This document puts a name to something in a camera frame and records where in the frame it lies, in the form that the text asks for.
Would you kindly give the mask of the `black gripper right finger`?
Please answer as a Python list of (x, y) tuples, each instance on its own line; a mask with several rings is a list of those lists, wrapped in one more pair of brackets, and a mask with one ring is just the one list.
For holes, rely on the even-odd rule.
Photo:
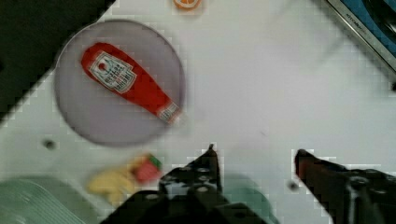
[(348, 169), (300, 149), (295, 173), (333, 224), (396, 224), (396, 182), (376, 169)]

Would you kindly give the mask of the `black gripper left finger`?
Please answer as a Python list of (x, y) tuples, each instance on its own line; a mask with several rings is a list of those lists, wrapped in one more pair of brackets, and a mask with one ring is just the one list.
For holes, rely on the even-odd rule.
[(178, 196), (187, 196), (190, 189), (201, 186), (222, 191), (219, 157), (213, 143), (198, 158), (183, 167), (174, 168), (161, 177), (159, 192), (173, 200)]

